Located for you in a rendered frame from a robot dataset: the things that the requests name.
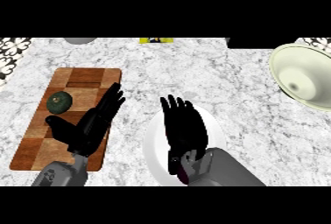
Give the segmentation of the dark green round vegetable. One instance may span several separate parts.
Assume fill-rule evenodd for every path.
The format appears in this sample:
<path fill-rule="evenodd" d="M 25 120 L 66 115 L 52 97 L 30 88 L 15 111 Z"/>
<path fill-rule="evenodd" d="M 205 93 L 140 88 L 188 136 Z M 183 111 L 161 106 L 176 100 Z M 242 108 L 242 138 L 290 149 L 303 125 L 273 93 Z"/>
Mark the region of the dark green round vegetable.
<path fill-rule="evenodd" d="M 59 91 L 53 93 L 46 101 L 46 109 L 52 114 L 62 114 L 68 111 L 72 105 L 72 96 L 68 92 Z"/>

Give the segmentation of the grey round object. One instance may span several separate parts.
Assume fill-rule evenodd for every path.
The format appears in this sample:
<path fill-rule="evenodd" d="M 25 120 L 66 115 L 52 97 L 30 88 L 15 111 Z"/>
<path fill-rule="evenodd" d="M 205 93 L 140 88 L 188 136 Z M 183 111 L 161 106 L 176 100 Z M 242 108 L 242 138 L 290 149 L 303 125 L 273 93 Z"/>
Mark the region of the grey round object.
<path fill-rule="evenodd" d="M 65 38 L 65 41 L 72 45 L 84 45 L 90 43 L 96 38 Z"/>

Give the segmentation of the white plate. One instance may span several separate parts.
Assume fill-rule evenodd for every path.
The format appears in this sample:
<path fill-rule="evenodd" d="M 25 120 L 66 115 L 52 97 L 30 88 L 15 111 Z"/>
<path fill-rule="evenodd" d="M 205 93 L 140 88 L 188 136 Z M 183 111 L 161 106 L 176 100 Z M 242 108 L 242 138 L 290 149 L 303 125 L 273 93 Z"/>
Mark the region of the white plate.
<path fill-rule="evenodd" d="M 222 126 L 214 119 L 210 112 L 201 108 L 198 105 L 194 105 L 194 108 L 201 114 L 201 119 L 204 121 L 207 134 L 208 134 L 208 148 L 222 148 L 226 149 L 226 141 Z M 162 186 L 183 186 L 183 183 L 179 181 L 176 176 L 168 174 L 168 141 L 165 137 L 165 128 L 164 128 L 164 114 L 160 111 L 149 121 L 149 127 L 146 130 L 146 135 L 143 139 L 143 156 L 146 164 L 149 167 L 149 172 L 152 177 L 157 179 L 158 183 Z"/>

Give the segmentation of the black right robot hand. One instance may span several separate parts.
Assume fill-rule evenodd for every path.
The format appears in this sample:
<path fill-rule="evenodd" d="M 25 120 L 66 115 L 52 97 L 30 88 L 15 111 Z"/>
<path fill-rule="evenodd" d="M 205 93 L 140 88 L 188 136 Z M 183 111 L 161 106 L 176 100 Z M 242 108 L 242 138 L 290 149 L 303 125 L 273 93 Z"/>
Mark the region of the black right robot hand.
<path fill-rule="evenodd" d="M 180 97 L 160 98 L 164 114 L 165 137 L 168 141 L 168 173 L 179 173 L 182 156 L 188 151 L 196 151 L 196 159 L 201 159 L 208 145 L 207 128 L 198 110 L 189 101 Z"/>

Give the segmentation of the yellow box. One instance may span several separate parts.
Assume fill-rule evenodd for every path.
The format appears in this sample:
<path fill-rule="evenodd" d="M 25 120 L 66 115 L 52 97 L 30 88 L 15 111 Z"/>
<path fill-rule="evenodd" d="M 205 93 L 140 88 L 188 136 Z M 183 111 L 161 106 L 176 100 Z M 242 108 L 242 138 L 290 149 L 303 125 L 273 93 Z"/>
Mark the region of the yellow box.
<path fill-rule="evenodd" d="M 139 43 L 173 43 L 173 38 L 139 38 Z"/>

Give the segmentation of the pale green bowl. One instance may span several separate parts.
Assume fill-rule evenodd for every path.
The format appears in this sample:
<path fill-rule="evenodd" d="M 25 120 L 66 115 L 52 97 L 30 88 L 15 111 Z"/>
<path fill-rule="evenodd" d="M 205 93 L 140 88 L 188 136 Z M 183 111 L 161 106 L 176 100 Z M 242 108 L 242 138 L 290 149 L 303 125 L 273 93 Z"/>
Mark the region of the pale green bowl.
<path fill-rule="evenodd" d="M 269 68 L 284 92 L 307 107 L 331 112 L 331 53 L 310 45 L 281 45 Z"/>

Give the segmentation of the brown wooden cutting board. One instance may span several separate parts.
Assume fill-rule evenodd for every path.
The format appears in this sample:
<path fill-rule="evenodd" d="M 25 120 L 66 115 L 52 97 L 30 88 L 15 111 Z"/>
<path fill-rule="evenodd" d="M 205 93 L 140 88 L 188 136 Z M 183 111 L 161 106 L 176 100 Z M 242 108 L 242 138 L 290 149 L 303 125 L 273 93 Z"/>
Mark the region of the brown wooden cutting board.
<path fill-rule="evenodd" d="M 77 125 L 89 109 L 96 107 L 112 83 L 120 82 L 120 79 L 118 68 L 56 69 L 9 165 L 13 171 L 41 171 L 53 161 L 74 163 L 68 145 L 52 137 L 52 129 L 46 123 L 46 118 L 52 115 L 47 111 L 47 98 L 55 92 L 69 93 L 72 105 L 58 116 Z"/>

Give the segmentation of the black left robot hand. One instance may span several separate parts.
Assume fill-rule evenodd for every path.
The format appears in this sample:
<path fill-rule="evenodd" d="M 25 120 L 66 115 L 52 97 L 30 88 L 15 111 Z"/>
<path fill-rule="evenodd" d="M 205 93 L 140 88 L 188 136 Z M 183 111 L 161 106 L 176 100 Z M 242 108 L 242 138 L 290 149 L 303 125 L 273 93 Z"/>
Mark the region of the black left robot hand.
<path fill-rule="evenodd" d="M 46 118 L 52 129 L 52 137 L 68 145 L 66 150 L 83 157 L 89 157 L 99 149 L 103 136 L 108 132 L 111 121 L 126 101 L 120 84 L 114 83 L 103 94 L 97 106 L 92 108 L 77 125 L 56 115 Z"/>

